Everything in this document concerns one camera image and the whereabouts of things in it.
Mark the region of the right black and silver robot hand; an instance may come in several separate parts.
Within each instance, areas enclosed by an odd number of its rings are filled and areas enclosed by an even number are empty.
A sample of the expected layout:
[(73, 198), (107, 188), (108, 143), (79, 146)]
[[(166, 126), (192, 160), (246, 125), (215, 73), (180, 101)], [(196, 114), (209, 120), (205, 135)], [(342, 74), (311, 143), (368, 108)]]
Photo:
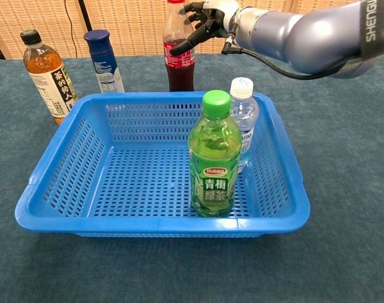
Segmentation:
[(226, 37), (238, 9), (237, 1), (202, 1), (182, 4), (178, 12), (182, 15), (191, 13), (184, 21), (185, 24), (191, 25), (196, 21), (198, 23), (195, 25), (195, 30), (180, 44), (174, 46), (170, 53), (173, 56), (180, 56), (209, 39)]

